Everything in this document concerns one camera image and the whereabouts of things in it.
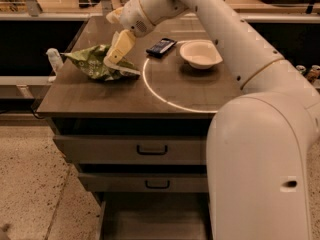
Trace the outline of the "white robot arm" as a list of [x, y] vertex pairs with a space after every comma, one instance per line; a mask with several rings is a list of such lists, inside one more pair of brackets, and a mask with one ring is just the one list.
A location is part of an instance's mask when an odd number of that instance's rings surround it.
[[214, 240], [312, 240], [306, 157], [320, 95], [224, 0], [130, 0], [107, 15], [123, 29], [104, 61], [184, 10], [194, 12], [242, 95], [214, 115], [206, 165]]

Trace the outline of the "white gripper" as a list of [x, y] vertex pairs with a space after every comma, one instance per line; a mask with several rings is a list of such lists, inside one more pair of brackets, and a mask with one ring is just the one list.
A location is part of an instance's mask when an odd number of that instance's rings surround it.
[[115, 32], [103, 62], [112, 67], [134, 47], [136, 37], [151, 33], [161, 22], [183, 13], [187, 7], [179, 0], [130, 0], [106, 15], [111, 24], [119, 23], [127, 30]]

